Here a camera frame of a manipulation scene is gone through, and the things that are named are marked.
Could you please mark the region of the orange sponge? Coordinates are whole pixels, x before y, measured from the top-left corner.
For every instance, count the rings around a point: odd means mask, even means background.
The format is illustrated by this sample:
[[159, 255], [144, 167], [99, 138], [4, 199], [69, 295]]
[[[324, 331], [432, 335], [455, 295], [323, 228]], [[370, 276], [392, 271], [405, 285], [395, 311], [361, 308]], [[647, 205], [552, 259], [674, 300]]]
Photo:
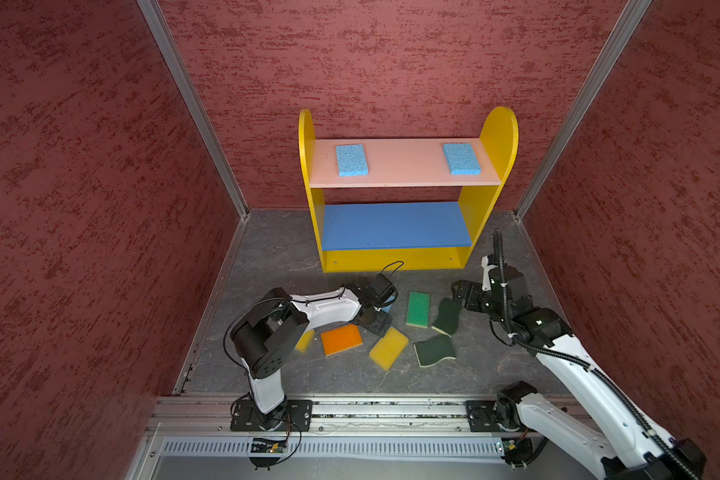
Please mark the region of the orange sponge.
[[357, 325], [347, 324], [320, 335], [326, 357], [333, 356], [363, 344], [362, 335]]

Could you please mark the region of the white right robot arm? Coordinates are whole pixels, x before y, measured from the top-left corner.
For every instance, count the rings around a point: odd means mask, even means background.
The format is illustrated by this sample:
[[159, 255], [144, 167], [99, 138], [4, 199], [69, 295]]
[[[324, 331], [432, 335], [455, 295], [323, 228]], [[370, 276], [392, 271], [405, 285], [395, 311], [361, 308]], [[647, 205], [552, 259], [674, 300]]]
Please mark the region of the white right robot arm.
[[706, 456], [690, 439], [677, 439], [640, 409], [592, 359], [567, 323], [553, 310], [534, 306], [527, 293], [512, 296], [517, 280], [493, 279], [484, 289], [460, 280], [454, 302], [485, 314], [552, 372], [594, 421], [590, 428], [554, 406], [535, 388], [518, 382], [495, 404], [507, 430], [534, 430], [576, 459], [598, 479], [699, 479]]

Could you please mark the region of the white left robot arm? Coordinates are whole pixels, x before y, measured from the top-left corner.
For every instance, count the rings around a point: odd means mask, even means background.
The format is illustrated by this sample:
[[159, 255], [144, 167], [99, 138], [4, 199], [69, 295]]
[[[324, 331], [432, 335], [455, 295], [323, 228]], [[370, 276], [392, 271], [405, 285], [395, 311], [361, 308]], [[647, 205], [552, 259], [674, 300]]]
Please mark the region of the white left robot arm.
[[350, 283], [311, 295], [290, 295], [274, 288], [245, 308], [227, 327], [222, 346], [244, 369], [256, 413], [276, 423], [284, 419], [287, 396], [281, 369], [305, 333], [352, 324], [383, 336], [391, 325], [385, 309], [397, 297], [397, 288], [379, 276], [368, 285]]

